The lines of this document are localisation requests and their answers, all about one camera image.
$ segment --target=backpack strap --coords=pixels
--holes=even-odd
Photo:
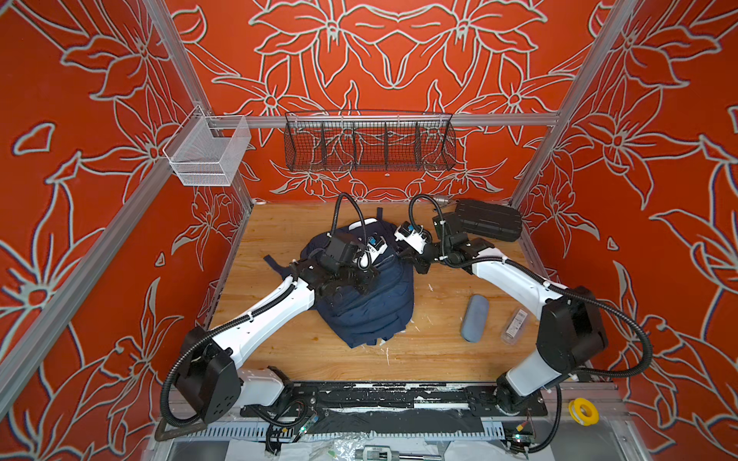
[[[269,267],[273,268],[282,277],[282,280],[286,279],[291,274],[288,267],[282,267],[277,264],[277,261],[275,261],[270,254],[264,257],[264,261],[266,261],[266,263],[269,264]]]

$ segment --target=wire mesh basket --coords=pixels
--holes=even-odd
[[[251,142],[246,117],[237,118],[230,137],[210,127],[212,118],[195,107],[163,150],[185,186],[230,186]]]
[[[456,165],[451,114],[390,111],[288,112],[290,171],[441,171]]]

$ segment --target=black wire basket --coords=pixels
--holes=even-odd
[[[451,114],[397,111],[288,112],[290,171],[442,171],[456,165]]]

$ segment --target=white wire basket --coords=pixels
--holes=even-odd
[[[210,128],[210,118],[195,107],[163,149],[185,186],[230,186],[251,142],[246,117],[239,117],[230,137]]]

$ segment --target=red floral wallpaper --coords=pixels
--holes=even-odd
[[[315,108],[473,114],[556,111],[612,1],[167,0],[218,114]],[[461,128],[442,173],[290,173],[282,133],[259,129],[241,175],[267,201],[415,193],[511,196],[544,127]]]
[[[2,360],[192,106],[140,0],[6,1],[0,35]],[[244,211],[230,187],[169,179],[0,421],[0,458],[137,459]]]
[[[738,457],[738,4],[642,1],[525,204],[550,275],[649,333],[619,383],[657,460]],[[641,356],[608,325],[600,367]]]
[[[0,360],[191,110],[137,0],[0,8]]]
[[[209,322],[244,209],[171,176],[0,423],[0,458],[138,459],[186,332]]]

